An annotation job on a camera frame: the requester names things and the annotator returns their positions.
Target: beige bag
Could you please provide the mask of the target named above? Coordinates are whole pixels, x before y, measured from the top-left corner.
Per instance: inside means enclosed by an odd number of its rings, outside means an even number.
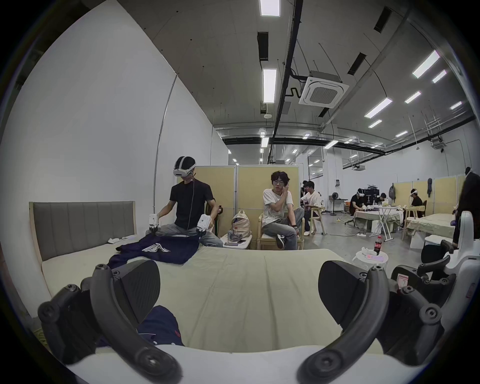
[[[232,231],[234,235],[238,236],[241,239],[249,237],[252,234],[252,232],[250,231],[250,220],[245,214],[245,211],[239,211],[232,218]]]

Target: gray jeans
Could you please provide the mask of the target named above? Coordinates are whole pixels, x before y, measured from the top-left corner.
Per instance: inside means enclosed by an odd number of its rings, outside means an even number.
[[[301,220],[303,219],[304,210],[302,207],[299,207],[293,211],[295,214],[295,223],[301,231]],[[292,251],[297,249],[297,233],[295,229],[290,226],[290,220],[288,217],[284,217],[280,221],[275,223],[267,224],[263,227],[264,234],[272,237],[277,235],[285,236],[285,250]]]
[[[187,235],[187,236],[197,236],[197,228],[192,228],[189,230],[180,228],[178,225],[175,224],[165,224],[162,225],[157,231],[157,236],[173,236],[173,235]],[[199,240],[200,244],[203,244],[205,247],[223,247],[223,242],[217,236],[215,236],[212,232],[205,233]]]

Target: white vr headset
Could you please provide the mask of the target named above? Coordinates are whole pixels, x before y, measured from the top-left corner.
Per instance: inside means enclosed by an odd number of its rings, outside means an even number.
[[[188,175],[190,175],[192,172],[193,172],[193,169],[195,168],[195,166],[197,165],[196,163],[194,163],[191,167],[189,168],[183,168],[182,165],[183,165],[183,161],[185,160],[185,157],[186,156],[183,156],[177,166],[177,163],[178,161],[175,163],[174,165],[174,168],[173,168],[173,174],[174,176],[178,176],[178,177],[187,177]]]

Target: plastic bottle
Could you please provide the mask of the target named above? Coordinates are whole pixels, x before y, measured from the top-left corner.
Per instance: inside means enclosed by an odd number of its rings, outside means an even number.
[[[373,249],[377,252],[377,255],[380,253],[380,248],[382,247],[382,236],[378,236],[377,240],[375,241],[375,248]]]

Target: standing fan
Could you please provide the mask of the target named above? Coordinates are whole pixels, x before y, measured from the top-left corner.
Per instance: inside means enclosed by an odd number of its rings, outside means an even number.
[[[335,200],[338,199],[338,193],[337,192],[333,192],[332,193],[332,200],[333,200],[333,209],[332,209],[332,213],[330,214],[331,216],[336,216],[336,213],[335,213]]]

